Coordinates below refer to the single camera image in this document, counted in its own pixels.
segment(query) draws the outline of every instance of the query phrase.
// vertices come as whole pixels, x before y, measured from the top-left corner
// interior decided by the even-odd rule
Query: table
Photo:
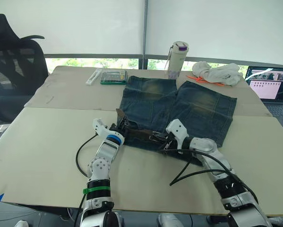
[[[90,67],[56,67],[52,75],[46,79],[44,85],[37,90],[25,107],[114,111],[120,105],[122,91],[125,86],[103,86],[100,84],[99,79],[91,86],[86,85],[85,82],[95,69]],[[167,75],[161,70],[128,70],[128,75],[167,79]],[[195,80],[189,79],[187,76],[193,76],[192,72],[182,71],[180,73],[177,87],[180,87],[186,80],[195,82]],[[244,80],[241,80],[233,87],[221,87],[209,83],[201,83],[200,85],[226,96],[237,97],[234,115],[272,116]],[[101,96],[100,99],[92,98],[97,96]]]
[[[69,93],[73,95],[73,100],[78,97],[73,92]],[[240,97],[238,100],[240,115],[234,115],[220,151],[239,177],[256,193],[265,214],[283,215],[283,128],[275,118],[263,112],[243,115],[243,107],[255,105],[260,110],[262,103],[257,100],[244,103],[244,99]],[[0,138],[0,194],[4,193],[2,201],[78,207],[82,189],[86,187],[86,178],[76,168],[76,151],[94,135],[94,118],[101,117],[110,125],[116,122],[116,116],[116,112],[110,110],[26,107]],[[79,162],[84,170],[101,141],[97,137],[82,149]],[[206,174],[169,186],[169,182],[184,165],[185,162],[181,160],[123,146],[110,174],[115,209],[227,213]],[[186,172],[200,169],[191,165]]]

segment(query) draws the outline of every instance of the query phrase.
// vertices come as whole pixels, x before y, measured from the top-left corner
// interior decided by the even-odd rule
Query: orange object
[[[191,77],[191,76],[188,76],[188,75],[187,75],[187,77],[191,78],[191,79],[194,79],[198,83],[210,83],[210,84],[216,84],[218,86],[225,86],[225,84],[222,84],[222,83],[211,83],[211,82],[208,82],[205,79],[203,79],[202,77]]]

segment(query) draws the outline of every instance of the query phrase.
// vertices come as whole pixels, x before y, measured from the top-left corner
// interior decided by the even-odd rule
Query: blue denim
[[[191,137],[210,138],[221,147],[236,101],[189,81],[177,90],[175,80],[131,76],[123,91],[120,109],[133,129],[165,133],[169,122],[178,118]],[[157,149],[157,145],[132,137],[126,138],[125,144]]]

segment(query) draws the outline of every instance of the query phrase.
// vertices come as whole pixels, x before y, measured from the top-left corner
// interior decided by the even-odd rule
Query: white roller blind
[[[19,37],[37,40],[44,53],[142,54],[142,0],[0,0]]]
[[[283,0],[149,0],[146,53],[283,64]]]

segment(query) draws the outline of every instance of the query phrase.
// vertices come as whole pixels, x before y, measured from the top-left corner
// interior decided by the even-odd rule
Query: white sneaker
[[[14,227],[29,227],[28,222],[20,220]]]
[[[157,219],[159,227],[183,227],[181,221],[173,214],[160,214]]]

